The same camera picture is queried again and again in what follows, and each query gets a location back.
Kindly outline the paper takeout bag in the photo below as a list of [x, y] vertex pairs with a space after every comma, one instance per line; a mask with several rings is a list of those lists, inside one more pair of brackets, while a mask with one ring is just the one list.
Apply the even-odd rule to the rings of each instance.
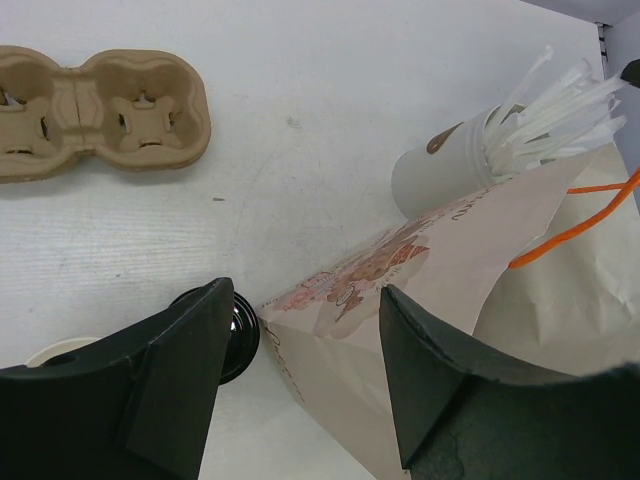
[[574, 377], [639, 368], [639, 213], [606, 145], [359, 245], [259, 312], [291, 395], [371, 475], [403, 468], [380, 339], [394, 286], [482, 343]]

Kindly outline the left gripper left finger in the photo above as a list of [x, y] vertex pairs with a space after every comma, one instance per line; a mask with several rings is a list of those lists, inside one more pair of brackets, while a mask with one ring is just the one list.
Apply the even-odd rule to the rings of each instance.
[[37, 367], [1, 372], [5, 479], [195, 479], [230, 337], [234, 287]]

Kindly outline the white straw holder cup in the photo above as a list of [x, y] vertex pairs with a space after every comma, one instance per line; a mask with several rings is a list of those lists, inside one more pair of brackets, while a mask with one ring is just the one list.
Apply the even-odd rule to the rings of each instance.
[[511, 178], [493, 175], [485, 155], [485, 129], [497, 111], [487, 109], [398, 159], [391, 191], [404, 217], [413, 221], [427, 213], [452, 211], [458, 219], [494, 186]]

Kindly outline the stack of brown paper cups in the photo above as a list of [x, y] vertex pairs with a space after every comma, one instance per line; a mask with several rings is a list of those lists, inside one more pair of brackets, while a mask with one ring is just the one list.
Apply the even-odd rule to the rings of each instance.
[[39, 367], [56, 356], [67, 354], [68, 352], [90, 345], [98, 340], [99, 337], [79, 337], [56, 342], [32, 355], [26, 361], [25, 365], [29, 368]]

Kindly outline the brown cardboard cup carrier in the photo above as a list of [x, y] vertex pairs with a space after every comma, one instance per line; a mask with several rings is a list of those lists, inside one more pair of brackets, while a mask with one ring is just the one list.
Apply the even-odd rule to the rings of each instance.
[[1, 181], [38, 181], [95, 156], [126, 171], [180, 169], [205, 153], [205, 86], [180, 57], [106, 50], [63, 67], [35, 50], [1, 49]]

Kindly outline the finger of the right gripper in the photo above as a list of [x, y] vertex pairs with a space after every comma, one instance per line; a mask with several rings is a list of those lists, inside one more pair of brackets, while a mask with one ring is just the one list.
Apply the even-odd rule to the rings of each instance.
[[620, 79], [635, 88], [640, 88], [640, 59], [630, 61], [621, 71]]

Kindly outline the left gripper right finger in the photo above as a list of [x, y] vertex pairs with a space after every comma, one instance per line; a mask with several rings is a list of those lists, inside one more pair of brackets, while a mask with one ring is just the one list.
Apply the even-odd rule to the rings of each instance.
[[574, 377], [500, 352], [394, 286], [379, 326], [401, 464], [415, 479], [635, 479], [639, 368]]

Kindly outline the stack of black lids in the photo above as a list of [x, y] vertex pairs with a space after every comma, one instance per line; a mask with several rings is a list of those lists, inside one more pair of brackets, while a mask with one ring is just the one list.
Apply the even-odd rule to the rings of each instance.
[[108, 366], [129, 362], [144, 386], [133, 397], [157, 395], [178, 409], [201, 408], [210, 418], [219, 386], [241, 375], [256, 355], [258, 320], [224, 282], [193, 289], [181, 300], [118, 333], [129, 339]]

